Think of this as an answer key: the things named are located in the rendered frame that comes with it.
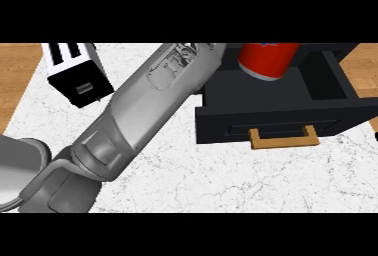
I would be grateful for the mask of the black open drawer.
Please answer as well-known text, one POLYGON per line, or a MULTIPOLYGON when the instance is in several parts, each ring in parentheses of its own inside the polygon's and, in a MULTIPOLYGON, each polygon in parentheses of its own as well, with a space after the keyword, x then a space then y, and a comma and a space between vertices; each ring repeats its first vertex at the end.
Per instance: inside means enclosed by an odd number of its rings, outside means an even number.
POLYGON ((302 43, 283 77, 273 82, 250 77, 240 70, 236 62, 240 46, 240 43, 227 45, 221 66, 205 84, 206 107, 308 109, 349 105, 357 99, 339 67, 357 43, 302 43))

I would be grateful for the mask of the black drawer front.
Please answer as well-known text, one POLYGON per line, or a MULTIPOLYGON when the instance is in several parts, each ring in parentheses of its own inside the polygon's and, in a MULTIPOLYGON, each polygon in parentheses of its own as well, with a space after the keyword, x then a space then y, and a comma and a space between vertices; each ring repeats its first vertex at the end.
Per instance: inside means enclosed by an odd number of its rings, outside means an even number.
POLYGON ((305 125, 318 137, 333 136, 376 116, 376 98, 197 107, 196 143, 247 141, 253 128, 262 139, 302 137, 305 125))

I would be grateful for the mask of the red can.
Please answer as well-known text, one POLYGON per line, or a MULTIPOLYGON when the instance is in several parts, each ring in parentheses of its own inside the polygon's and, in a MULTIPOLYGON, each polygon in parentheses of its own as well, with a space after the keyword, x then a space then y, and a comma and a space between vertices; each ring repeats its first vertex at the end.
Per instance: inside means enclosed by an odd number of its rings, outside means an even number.
POLYGON ((243 72, 262 81, 276 81, 284 74, 298 43, 245 43, 237 64, 243 72))

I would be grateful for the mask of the black and white toaster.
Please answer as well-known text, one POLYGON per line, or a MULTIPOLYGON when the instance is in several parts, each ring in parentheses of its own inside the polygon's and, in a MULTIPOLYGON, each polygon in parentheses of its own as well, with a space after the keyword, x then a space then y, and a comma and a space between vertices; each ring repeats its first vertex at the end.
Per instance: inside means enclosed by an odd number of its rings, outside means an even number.
POLYGON ((47 81, 82 108, 113 93, 92 43, 42 43, 47 81))

